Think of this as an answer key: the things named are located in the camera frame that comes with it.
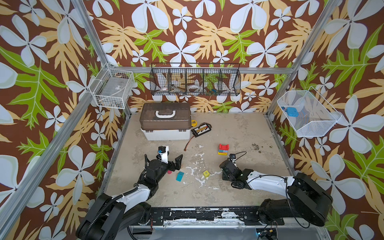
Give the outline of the red arch block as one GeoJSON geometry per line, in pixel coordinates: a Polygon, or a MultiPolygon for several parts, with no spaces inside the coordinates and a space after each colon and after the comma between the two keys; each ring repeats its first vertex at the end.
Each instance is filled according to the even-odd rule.
{"type": "Polygon", "coordinates": [[[219,151],[229,151],[230,145],[219,144],[219,151]]]}

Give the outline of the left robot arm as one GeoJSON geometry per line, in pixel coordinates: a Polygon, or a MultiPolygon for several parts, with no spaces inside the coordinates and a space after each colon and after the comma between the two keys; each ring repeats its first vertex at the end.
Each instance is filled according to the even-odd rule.
{"type": "Polygon", "coordinates": [[[145,155],[145,168],[131,190],[115,197],[101,194],[76,230],[76,237],[80,240],[113,240],[125,219],[140,221],[151,208],[146,201],[158,190],[159,181],[167,172],[181,169],[183,155],[176,157],[174,162],[164,162],[162,156],[159,153],[150,161],[145,155]]]}

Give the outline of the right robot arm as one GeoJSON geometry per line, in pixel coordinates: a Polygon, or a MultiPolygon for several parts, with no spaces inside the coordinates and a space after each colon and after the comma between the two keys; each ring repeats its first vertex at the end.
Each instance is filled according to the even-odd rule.
{"type": "Polygon", "coordinates": [[[301,225],[325,226],[333,198],[306,174],[282,177],[267,175],[245,169],[240,170],[236,160],[228,158],[220,164],[224,181],[231,182],[235,189],[262,190],[285,197],[281,200],[266,199],[258,207],[256,216],[264,224],[276,224],[284,218],[302,218],[308,222],[301,225]]]}

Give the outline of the teal triangular block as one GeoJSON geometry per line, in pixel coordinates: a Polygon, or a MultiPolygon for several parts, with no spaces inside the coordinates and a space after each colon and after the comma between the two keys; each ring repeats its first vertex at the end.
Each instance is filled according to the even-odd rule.
{"type": "Polygon", "coordinates": [[[181,182],[183,179],[184,173],[183,172],[178,172],[176,181],[181,182]]]}

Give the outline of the yellow green cube block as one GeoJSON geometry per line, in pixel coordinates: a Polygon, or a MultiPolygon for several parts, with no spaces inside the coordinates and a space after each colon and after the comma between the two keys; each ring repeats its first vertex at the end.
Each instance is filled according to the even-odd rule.
{"type": "Polygon", "coordinates": [[[204,172],[203,172],[203,175],[204,175],[206,178],[208,178],[208,177],[210,176],[210,173],[209,173],[209,171],[204,171],[204,172]]]}

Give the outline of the brown lid white toolbox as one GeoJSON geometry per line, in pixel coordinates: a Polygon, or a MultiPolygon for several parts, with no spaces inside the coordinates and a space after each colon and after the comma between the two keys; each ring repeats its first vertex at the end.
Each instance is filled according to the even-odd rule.
{"type": "Polygon", "coordinates": [[[148,141],[189,140],[192,117],[188,103],[145,103],[141,131],[148,141]]]}

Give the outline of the black charging board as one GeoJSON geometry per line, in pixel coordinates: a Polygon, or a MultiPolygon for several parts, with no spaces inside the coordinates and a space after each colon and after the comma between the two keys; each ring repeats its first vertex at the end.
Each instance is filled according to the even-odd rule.
{"type": "Polygon", "coordinates": [[[202,123],[201,125],[192,129],[192,134],[195,138],[200,137],[212,130],[212,125],[208,123],[202,123]]]}

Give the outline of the blue object in basket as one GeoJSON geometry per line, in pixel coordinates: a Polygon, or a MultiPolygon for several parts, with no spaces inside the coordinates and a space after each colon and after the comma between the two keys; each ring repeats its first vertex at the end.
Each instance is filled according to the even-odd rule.
{"type": "Polygon", "coordinates": [[[286,108],[286,113],[287,113],[287,116],[288,117],[298,117],[299,116],[299,112],[297,111],[296,108],[292,108],[292,107],[288,107],[286,108]]]}

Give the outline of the white mesh basket right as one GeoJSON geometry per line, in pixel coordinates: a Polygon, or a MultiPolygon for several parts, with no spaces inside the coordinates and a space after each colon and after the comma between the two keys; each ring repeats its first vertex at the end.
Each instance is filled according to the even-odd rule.
{"type": "Polygon", "coordinates": [[[313,87],[287,91],[277,103],[299,138],[324,137],[342,118],[342,114],[313,87]],[[296,108],[299,116],[288,117],[288,107],[296,108]]]}

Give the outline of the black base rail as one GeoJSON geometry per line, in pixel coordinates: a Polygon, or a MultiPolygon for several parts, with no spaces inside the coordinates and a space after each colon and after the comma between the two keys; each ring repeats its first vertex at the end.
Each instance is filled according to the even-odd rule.
{"type": "Polygon", "coordinates": [[[214,223],[219,220],[231,220],[245,226],[272,224],[283,226],[284,220],[267,220],[261,216],[258,207],[197,207],[197,208],[152,208],[150,211],[155,226],[165,225],[166,221],[192,220],[193,222],[214,223]]]}

